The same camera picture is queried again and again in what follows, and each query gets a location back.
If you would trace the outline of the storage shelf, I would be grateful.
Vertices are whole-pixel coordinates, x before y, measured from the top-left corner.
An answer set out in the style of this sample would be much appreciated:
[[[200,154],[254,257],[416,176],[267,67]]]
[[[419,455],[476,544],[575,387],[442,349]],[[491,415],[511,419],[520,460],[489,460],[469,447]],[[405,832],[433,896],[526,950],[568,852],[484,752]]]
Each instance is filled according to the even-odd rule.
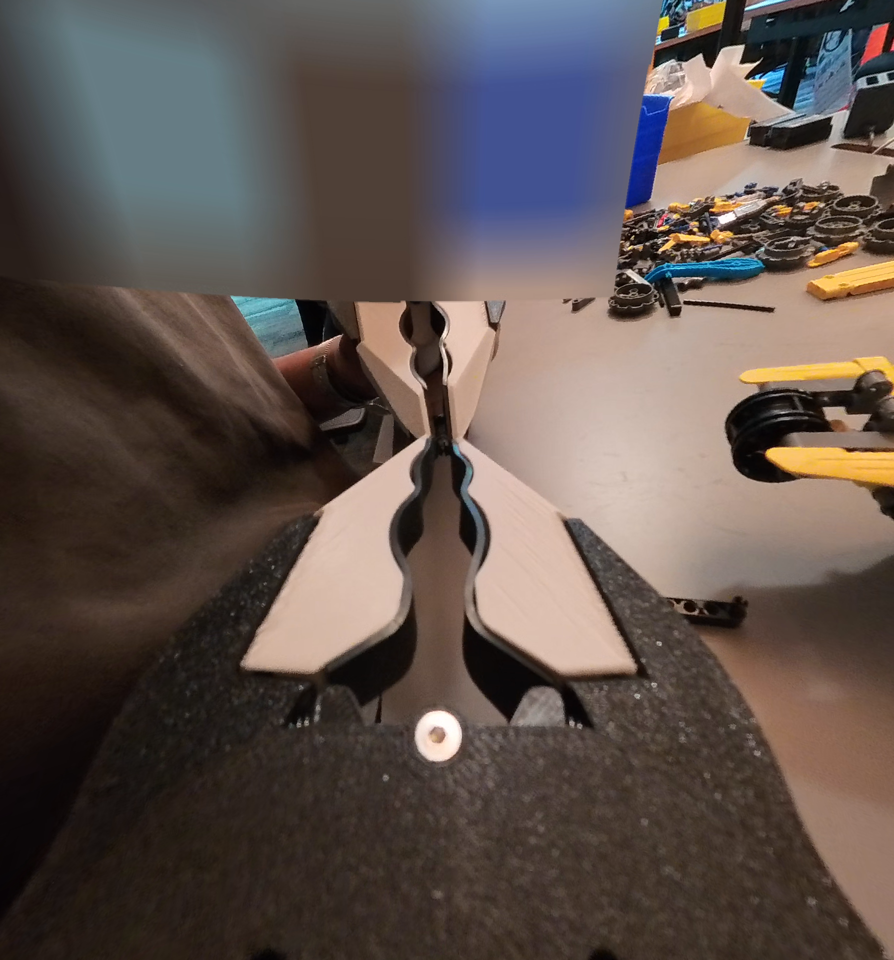
[[[737,44],[762,46],[811,39],[836,30],[857,31],[894,20],[894,1],[714,2],[688,13],[684,23],[660,30],[653,64],[712,58]]]

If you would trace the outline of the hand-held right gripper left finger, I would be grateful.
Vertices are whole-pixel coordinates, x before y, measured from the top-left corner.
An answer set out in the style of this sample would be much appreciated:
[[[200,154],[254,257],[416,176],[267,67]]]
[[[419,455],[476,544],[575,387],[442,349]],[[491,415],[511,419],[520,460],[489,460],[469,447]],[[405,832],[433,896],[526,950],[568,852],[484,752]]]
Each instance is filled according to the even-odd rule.
[[[345,687],[361,706],[406,675],[417,648],[407,557],[437,456],[418,438],[317,513],[243,669]]]

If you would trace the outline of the black stand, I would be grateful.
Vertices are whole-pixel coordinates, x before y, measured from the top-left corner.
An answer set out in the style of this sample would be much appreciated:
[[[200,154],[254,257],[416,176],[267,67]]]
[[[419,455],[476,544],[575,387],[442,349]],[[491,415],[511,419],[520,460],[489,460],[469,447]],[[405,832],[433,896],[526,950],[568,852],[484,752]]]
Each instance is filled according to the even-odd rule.
[[[842,130],[843,139],[871,139],[894,124],[894,68],[867,73],[856,92]]]

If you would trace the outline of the blue plastic bin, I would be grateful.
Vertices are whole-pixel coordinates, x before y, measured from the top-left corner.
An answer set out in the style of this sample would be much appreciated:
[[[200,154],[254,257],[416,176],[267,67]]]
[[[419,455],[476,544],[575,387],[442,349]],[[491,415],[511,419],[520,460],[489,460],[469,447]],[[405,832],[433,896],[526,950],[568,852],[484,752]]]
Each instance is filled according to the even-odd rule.
[[[671,100],[665,94],[644,94],[642,98],[625,199],[627,209],[652,198]]]

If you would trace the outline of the person's left hand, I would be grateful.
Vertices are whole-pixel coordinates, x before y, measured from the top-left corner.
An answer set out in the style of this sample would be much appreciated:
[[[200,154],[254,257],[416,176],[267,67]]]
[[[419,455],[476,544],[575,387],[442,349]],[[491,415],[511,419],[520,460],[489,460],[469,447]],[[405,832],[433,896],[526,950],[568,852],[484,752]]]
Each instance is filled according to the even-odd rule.
[[[345,334],[321,342],[309,363],[312,382],[336,407],[364,407],[378,398],[355,343]]]

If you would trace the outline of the person's left forearm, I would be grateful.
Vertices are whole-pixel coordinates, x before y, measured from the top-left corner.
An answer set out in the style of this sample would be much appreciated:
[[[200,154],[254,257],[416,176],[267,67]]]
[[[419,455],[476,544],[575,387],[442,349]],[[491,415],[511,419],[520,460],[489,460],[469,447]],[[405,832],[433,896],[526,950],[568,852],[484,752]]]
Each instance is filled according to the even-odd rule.
[[[312,383],[312,363],[317,349],[307,347],[293,353],[272,358],[271,362],[298,396],[309,390]]]

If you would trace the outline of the cyan curved brick piece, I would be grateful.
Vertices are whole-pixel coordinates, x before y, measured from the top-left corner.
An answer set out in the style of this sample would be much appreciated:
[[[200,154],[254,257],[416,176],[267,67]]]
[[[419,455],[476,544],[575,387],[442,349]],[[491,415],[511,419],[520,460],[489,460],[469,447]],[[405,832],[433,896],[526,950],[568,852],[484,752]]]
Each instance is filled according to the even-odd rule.
[[[644,276],[644,282],[657,285],[666,280],[703,279],[740,282],[754,279],[766,270],[757,257],[729,257],[713,261],[689,261],[659,264]]]

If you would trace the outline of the person's brown clothing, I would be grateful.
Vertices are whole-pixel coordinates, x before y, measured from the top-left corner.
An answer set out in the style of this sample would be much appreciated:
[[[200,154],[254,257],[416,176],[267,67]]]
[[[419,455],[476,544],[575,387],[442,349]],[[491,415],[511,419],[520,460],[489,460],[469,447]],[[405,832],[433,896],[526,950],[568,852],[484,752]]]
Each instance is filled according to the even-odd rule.
[[[0,276],[0,917],[151,657],[353,483],[234,300]]]

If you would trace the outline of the white crumpled paper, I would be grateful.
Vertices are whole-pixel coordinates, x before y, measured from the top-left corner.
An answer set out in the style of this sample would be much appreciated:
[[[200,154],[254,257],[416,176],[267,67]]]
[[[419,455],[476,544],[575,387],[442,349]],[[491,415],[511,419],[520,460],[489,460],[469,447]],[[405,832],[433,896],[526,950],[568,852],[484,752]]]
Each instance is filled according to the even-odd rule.
[[[792,115],[791,108],[778,103],[747,79],[750,64],[741,64],[744,47],[729,46],[719,51],[712,67],[702,55],[688,61],[667,61],[649,76],[650,91],[668,96],[672,110],[705,104],[738,118],[760,123]]]

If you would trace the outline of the black rectangular box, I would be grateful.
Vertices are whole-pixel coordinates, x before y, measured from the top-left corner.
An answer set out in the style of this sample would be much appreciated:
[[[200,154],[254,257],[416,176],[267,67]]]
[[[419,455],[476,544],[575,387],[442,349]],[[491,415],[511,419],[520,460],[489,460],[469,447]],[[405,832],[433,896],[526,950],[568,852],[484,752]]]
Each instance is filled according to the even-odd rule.
[[[753,147],[788,151],[823,142],[832,132],[832,114],[794,113],[752,123],[748,142]]]

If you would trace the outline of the long black holed brick beam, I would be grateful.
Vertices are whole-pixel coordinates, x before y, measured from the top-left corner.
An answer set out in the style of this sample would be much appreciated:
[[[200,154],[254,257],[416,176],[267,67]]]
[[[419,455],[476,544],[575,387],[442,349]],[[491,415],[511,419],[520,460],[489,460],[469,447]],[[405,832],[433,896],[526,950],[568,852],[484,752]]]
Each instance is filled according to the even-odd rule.
[[[742,596],[729,601],[685,597],[667,597],[666,600],[678,615],[696,626],[731,630],[744,624],[750,606]]]

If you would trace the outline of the long yellow brick panel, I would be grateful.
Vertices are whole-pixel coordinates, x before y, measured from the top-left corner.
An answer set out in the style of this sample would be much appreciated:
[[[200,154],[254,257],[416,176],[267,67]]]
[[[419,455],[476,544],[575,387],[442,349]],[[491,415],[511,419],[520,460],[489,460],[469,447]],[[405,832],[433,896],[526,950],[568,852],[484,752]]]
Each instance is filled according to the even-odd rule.
[[[821,302],[894,290],[894,259],[826,274],[809,281],[806,292]]]

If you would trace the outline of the yellow storage box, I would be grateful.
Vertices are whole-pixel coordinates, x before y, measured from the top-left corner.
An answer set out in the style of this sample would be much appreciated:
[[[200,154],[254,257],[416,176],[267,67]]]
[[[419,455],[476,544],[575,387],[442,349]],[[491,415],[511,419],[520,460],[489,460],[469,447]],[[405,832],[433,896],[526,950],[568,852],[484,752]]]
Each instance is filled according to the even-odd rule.
[[[742,142],[750,125],[750,117],[736,116],[707,102],[692,102],[671,109],[658,163],[685,160]]]

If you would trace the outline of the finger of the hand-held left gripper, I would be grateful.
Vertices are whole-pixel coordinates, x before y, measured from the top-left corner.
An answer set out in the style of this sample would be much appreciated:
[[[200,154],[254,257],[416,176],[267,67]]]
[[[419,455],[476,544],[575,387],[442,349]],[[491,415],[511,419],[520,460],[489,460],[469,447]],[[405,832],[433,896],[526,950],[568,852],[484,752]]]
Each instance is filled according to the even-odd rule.
[[[485,387],[500,338],[500,301],[433,302],[433,367],[426,398],[435,428],[465,437]]]
[[[416,348],[402,329],[405,301],[354,303],[357,354],[366,375],[399,424],[412,437],[430,437],[426,385],[414,366]]]

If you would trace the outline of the pile of toy brick parts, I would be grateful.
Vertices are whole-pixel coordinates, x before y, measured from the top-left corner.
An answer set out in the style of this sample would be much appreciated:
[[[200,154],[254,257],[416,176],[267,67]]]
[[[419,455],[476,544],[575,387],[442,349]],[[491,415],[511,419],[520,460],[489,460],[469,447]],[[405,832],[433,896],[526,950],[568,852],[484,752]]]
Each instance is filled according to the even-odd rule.
[[[765,270],[819,269],[859,250],[894,255],[894,195],[830,181],[747,184],[732,194],[624,213],[618,272],[752,259]]]

